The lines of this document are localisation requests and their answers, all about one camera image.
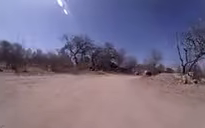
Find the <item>tree trunk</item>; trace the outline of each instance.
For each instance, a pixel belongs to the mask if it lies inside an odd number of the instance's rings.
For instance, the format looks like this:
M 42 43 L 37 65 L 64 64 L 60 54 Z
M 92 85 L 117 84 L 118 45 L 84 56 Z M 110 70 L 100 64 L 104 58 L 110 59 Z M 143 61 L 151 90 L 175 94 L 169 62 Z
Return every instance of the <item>tree trunk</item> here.
M 182 65 L 182 74 L 186 74 L 186 65 Z

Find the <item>lens flare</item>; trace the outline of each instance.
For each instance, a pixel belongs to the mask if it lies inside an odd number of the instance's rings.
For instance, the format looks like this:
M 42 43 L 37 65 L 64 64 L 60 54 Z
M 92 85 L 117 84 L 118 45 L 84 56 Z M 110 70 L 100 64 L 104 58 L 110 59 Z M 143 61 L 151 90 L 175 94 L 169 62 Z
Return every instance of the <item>lens flare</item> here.
M 67 10 L 63 10 L 64 11 L 64 13 L 66 14 L 66 15 L 69 15 L 69 13 L 68 13 L 68 11 Z
M 69 15 L 70 14 L 70 11 L 69 11 L 69 8 L 68 8 L 68 1 L 67 0 L 57 0 L 57 3 L 60 7 L 62 7 L 63 9 L 63 12 L 66 14 L 66 15 Z
M 62 0 L 57 0 L 57 2 L 58 2 L 58 5 L 59 5 L 59 6 L 63 7 L 63 2 L 62 2 Z

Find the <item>sandy ground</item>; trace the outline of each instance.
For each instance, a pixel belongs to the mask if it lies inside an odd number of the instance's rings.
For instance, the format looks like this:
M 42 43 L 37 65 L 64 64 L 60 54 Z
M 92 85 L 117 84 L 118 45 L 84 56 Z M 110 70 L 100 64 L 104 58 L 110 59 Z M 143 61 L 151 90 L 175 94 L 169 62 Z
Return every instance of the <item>sandy ground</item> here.
M 205 103 L 136 76 L 3 75 L 0 128 L 205 128 Z

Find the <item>sky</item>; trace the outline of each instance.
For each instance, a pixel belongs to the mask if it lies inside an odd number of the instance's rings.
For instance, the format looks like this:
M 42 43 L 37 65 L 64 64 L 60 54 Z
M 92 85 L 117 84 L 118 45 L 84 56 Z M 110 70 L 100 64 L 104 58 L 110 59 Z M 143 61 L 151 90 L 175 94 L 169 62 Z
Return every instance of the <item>sky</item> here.
M 0 40 L 52 50 L 61 37 L 111 42 L 140 62 L 152 49 L 177 60 L 176 32 L 205 17 L 205 0 L 0 0 Z

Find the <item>bare tree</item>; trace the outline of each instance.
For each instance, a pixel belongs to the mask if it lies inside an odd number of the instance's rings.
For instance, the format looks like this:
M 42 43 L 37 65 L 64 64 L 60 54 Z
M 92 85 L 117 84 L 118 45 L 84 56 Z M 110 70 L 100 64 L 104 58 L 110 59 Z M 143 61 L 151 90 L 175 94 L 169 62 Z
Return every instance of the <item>bare tree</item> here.
M 192 71 L 205 58 L 205 21 L 199 22 L 180 36 L 177 35 L 177 51 L 183 74 Z
M 65 46 L 61 49 L 63 52 L 67 52 L 75 65 L 78 65 L 80 60 L 85 58 L 92 50 L 93 44 L 87 36 L 64 36 Z

